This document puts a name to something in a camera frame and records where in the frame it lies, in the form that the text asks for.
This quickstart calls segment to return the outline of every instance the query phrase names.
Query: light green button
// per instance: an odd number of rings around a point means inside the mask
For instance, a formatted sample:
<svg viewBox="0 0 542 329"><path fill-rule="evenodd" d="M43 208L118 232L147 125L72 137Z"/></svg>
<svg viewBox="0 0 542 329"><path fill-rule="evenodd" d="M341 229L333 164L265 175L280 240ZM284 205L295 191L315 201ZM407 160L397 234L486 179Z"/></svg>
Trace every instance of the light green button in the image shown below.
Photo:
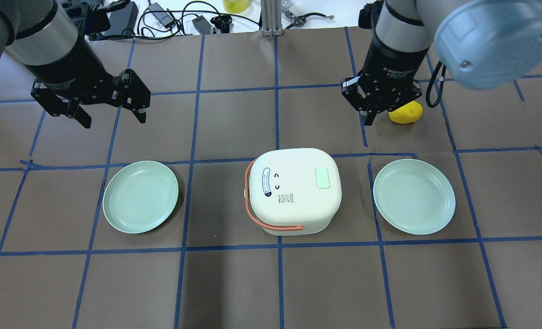
<svg viewBox="0 0 542 329"><path fill-rule="evenodd" d="M318 189L330 188L330 177L327 175L327 168L317 168L315 170L315 182Z"/></svg>

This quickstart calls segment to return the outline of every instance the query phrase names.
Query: plate rim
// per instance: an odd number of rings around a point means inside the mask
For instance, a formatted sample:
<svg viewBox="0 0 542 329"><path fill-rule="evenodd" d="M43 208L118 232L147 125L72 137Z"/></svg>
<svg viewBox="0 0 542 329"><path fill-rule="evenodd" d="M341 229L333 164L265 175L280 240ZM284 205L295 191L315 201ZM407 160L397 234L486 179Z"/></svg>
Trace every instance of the plate rim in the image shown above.
<svg viewBox="0 0 542 329"><path fill-rule="evenodd" d="M386 216L382 213L381 207L379 206L379 196L377 196L377 193L375 192L376 187L377 187L377 181L379 181L379 176L381 175L381 173L383 173L383 177L385 177L385 176L388 177L388 175L386 175L386 173L388 173L388 171L390 171L390 170L386 171L385 169L387 169L387 167L394 166L394 164L396 164L398 162L423 163L427 167L429 167L430 169L433 169L433 172L434 172L434 174L436 174L435 176L436 176L436 178L438 180L439 179L444 179L444 181L446 181L449 184L449 187L450 187L449 191L451 192L450 198L452 199L452 205L453 206L451 207L451 215L448 216L447 221L445 221L445 220L442 221L443 225L441 227L437 228L437 226L436 226L435 227L436 229L434 231L427 230L427 231L419 231L418 233L416 233L416 231L413 231L411 229L407 229L405 227L402 227L401 225L396 223L394 220L386 218ZM379 173L376 175L376 177L374 179L373 197L374 197L375 206L376 206L377 210L379 211L379 213L382 215L382 218L384 218L388 223L390 223L390 225L392 225L396 229L398 229L400 231L403 231L405 233L413 234L413 235L428 235L428 234L437 233L438 231L444 229L444 227L446 227L450 223L450 221L452 221L452 219L454 217L454 214L455 214L455 207L457 205L457 202L455 200L455 191L454 191L454 188L452 186L452 182L450 182L449 179L446 177L446 175L444 173L442 173L442 171L440 171L437 167L433 166L432 164L430 164L428 162L425 162L425 161L419 160L419 159L399 159L399 160L395 160L393 162L390 162L386 166L382 167L382 169L379 171Z"/></svg>
<svg viewBox="0 0 542 329"><path fill-rule="evenodd" d="M111 222L111 219L112 216L109 216L107 213L106 213L106 207L105 207L105 204L106 204L106 193L110 190L111 188L111 183L114 181L115 178L118 177L119 174L121 174L125 169L127 169L128 167L132 167L132 166L135 166L135 165L139 165L139 164L143 164L143 163L157 163L157 164L160 164L161 166L163 167L166 167L167 170L171 173L171 176L167 175L168 177L171 177L172 181L175 182L175 185L177 186L177 190L175 191L175 193L177 194L177 197L175 198L175 202L172 204L171 206L171 210L167 210L167 215L164 216L163 219L157 221L155 224L152 224L152 225L149 225L147 226L147 228L143 228L141 229L140 231L127 231L127 230L123 230L123 229L120 229L116 226L114 226L114 224ZM166 165L162 164L161 162L157 162L157 161L152 161L152 160L142 160L142 161L137 161L137 162L133 162L125 167L123 167L121 170L119 170L112 178L111 180L108 182L108 184L106 185L106 188L104 189L104 193L102 194L102 213L104 214L104 218L106 219L106 221L108 222L108 224L110 226L112 226L114 229L116 229L117 231L120 231L120 232L123 232L123 233L130 233L130 234L138 234L138 233L145 233L147 231L151 231L152 229L158 227L159 225L161 225L166 219L167 217L169 217L169 215L171 215L171 213L173 212L173 210L175 209L175 206L177 205L177 202L178 202L178 199L179 199L179 181L177 181L177 176L175 175L175 173L169 168L167 167Z"/></svg>

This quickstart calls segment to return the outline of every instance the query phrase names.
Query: white container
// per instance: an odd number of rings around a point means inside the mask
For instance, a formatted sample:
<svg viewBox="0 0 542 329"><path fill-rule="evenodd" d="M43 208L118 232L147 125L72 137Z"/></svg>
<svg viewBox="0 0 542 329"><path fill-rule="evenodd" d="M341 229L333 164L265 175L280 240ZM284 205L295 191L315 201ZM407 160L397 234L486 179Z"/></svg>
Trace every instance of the white container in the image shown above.
<svg viewBox="0 0 542 329"><path fill-rule="evenodd" d="M317 233L342 201L336 162L318 149L266 152L250 163L244 185L248 214L273 235Z"/></svg>

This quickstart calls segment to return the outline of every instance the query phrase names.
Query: yellow lemon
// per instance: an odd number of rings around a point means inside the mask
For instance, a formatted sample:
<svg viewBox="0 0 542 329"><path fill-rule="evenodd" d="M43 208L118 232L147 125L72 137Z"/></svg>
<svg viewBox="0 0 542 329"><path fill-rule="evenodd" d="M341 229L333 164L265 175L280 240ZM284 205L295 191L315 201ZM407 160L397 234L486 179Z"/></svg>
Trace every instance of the yellow lemon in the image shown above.
<svg viewBox="0 0 542 329"><path fill-rule="evenodd" d="M421 104L415 101L401 106L392 112L388 112L390 120L392 120L394 123L400 123L402 125L404 125L405 123L415 122L421 119L422 115L423 106L421 106Z"/></svg>

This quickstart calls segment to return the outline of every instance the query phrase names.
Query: plate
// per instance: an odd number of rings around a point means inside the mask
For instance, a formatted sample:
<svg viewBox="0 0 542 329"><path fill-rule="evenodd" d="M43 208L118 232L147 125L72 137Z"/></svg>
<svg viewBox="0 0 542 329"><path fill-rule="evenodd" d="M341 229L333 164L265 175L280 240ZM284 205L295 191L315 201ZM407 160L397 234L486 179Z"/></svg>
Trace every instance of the plate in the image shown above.
<svg viewBox="0 0 542 329"><path fill-rule="evenodd" d="M424 235L439 231L452 220L455 193L447 177L431 164L401 159L377 175L374 203L392 226Z"/></svg>
<svg viewBox="0 0 542 329"><path fill-rule="evenodd" d="M171 214L179 185L162 163L135 162L110 180L102 198L102 211L112 227L125 233L143 233L159 226Z"/></svg>

